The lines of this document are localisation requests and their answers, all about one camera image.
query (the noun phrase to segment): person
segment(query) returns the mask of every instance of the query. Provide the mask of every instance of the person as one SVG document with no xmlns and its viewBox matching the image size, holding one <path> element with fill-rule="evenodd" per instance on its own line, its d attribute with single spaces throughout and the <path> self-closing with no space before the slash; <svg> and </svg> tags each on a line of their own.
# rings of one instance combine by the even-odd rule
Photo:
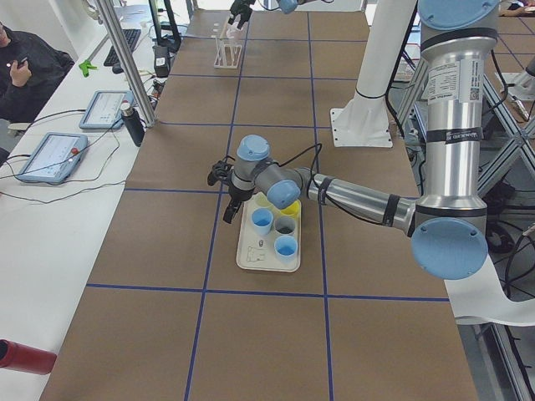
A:
<svg viewBox="0 0 535 401">
<path fill-rule="evenodd" d="M 500 2 L 499 15 L 500 17 L 526 17 L 535 16 L 533 11 L 527 9 L 527 7 L 534 7 L 535 0 L 509 0 Z"/>
<path fill-rule="evenodd" d="M 0 119 L 34 121 L 73 65 L 39 36 L 0 23 Z"/>
</svg>

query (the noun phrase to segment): table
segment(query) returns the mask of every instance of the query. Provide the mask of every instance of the table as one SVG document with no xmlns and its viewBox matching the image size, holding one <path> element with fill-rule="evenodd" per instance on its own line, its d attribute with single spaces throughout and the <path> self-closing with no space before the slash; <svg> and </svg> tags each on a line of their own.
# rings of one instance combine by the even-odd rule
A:
<svg viewBox="0 0 535 401">
<path fill-rule="evenodd" d="M 237 266 L 240 216 L 222 222 L 227 195 L 206 176 L 244 135 L 265 136 L 281 161 L 322 142 L 322 172 L 417 189 L 402 140 L 332 144 L 363 13 L 254 13 L 239 69 L 215 70 L 225 17 L 191 20 L 41 399 L 477 400 L 444 283 L 400 231 L 304 200 L 295 273 Z"/>
<path fill-rule="evenodd" d="M 152 70 L 154 57 L 147 32 L 148 27 L 143 28 L 134 56 L 140 69 Z M 91 54 L 104 36 L 105 30 L 100 27 L 80 61 Z M 112 74 L 111 68 L 102 66 L 109 49 L 110 41 L 92 60 L 99 69 L 91 70 L 88 78 L 84 78 L 75 65 L 39 116 L 67 109 L 85 109 L 95 90 L 128 89 L 123 74 Z M 35 124 L 21 138 L 12 155 L 30 154 L 49 131 L 83 132 L 78 128 L 81 117 L 81 113 L 64 114 Z M 3 279 L 0 283 L 2 338 L 54 352 L 61 348 L 122 194 L 124 181 L 138 152 L 125 128 L 117 130 L 115 137 L 108 133 L 98 141 L 102 131 L 85 133 L 94 145 L 70 177 L 72 180 L 97 177 L 106 159 L 118 147 L 97 180 L 51 187 L 27 185 L 13 178 L 0 179 L 1 192 L 42 201 L 101 185 L 116 184 L 47 205 L 0 195 L 0 221 L 3 228 L 0 234 L 3 261 Z M 13 168 L 20 169 L 23 161 L 13 160 Z M 0 169 L 0 177 L 11 174 L 7 165 Z M 2 369 L 2 398 L 34 401 L 42 393 L 47 380 L 48 376 Z"/>
</svg>

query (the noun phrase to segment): green clip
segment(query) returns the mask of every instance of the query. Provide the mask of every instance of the green clip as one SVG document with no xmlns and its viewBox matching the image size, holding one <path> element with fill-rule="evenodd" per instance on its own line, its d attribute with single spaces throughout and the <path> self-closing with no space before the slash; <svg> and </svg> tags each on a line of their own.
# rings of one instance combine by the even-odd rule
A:
<svg viewBox="0 0 535 401">
<path fill-rule="evenodd" d="M 85 76 L 86 78 L 89 77 L 90 69 L 97 69 L 96 66 L 94 66 L 89 60 L 85 60 L 83 63 L 80 63 L 78 66 L 82 70 L 82 75 Z"/>
</svg>

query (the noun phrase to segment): metal pole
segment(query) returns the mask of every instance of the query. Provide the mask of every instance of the metal pole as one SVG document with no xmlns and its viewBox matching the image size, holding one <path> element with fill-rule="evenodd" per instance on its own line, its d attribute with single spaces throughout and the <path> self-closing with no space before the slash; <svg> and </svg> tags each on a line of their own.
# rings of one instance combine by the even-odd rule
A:
<svg viewBox="0 0 535 401">
<path fill-rule="evenodd" d="M 155 124 L 156 116 L 150 105 L 149 97 L 146 94 L 143 82 L 141 82 L 141 77 L 137 71 L 132 52 L 126 43 L 119 19 L 115 15 L 114 5 L 111 0 L 96 0 L 96 6 L 99 9 L 104 26 L 108 31 L 110 41 L 114 45 L 115 52 L 119 57 L 120 65 L 125 71 L 130 89 L 134 93 L 137 104 L 145 118 L 145 123 L 147 124 L 147 127 L 152 127 Z"/>
</svg>

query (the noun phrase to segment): black cylinder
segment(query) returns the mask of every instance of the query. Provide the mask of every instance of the black cylinder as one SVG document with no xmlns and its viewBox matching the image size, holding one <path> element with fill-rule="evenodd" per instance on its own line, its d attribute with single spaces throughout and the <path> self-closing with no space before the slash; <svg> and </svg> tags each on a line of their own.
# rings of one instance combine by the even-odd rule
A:
<svg viewBox="0 0 535 401">
<path fill-rule="evenodd" d="M 140 115 L 128 102 L 124 102 L 120 106 L 120 110 L 123 122 L 125 123 L 130 137 L 134 141 L 134 145 L 140 147 L 141 142 L 143 142 L 143 137 L 145 136 L 145 129 L 141 123 Z"/>
</svg>

